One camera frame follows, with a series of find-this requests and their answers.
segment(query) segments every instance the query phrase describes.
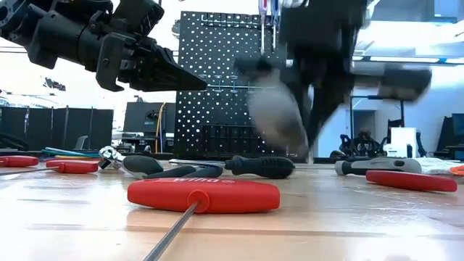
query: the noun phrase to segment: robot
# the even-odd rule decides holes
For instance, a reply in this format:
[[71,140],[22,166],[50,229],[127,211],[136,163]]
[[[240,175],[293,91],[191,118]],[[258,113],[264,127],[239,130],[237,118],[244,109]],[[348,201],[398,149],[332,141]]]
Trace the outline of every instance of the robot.
[[[261,85],[279,85],[251,100],[250,115],[263,136],[304,155],[321,128],[357,81],[370,81],[392,99],[415,100],[430,83],[428,70],[385,69],[379,75],[352,73],[357,33],[368,0],[284,0],[279,43],[293,65],[236,60],[236,69]],[[207,84],[176,64],[172,51],[148,37],[164,9],[152,0],[3,0],[0,36],[19,44],[29,60],[53,69],[58,58],[96,73],[98,84],[122,91],[201,91]],[[312,100],[308,89],[314,88]],[[279,98],[279,113],[263,111],[269,97]]]

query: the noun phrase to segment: workbench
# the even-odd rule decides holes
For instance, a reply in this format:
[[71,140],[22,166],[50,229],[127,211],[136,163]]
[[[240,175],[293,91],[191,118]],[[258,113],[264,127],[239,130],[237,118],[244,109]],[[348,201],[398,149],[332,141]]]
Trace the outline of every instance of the workbench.
[[[403,191],[315,165],[288,180],[240,178],[277,185],[281,208],[195,215],[161,260],[463,259],[463,187],[453,194]],[[181,216],[129,203],[134,178],[122,171],[0,179],[1,261],[142,261]]]

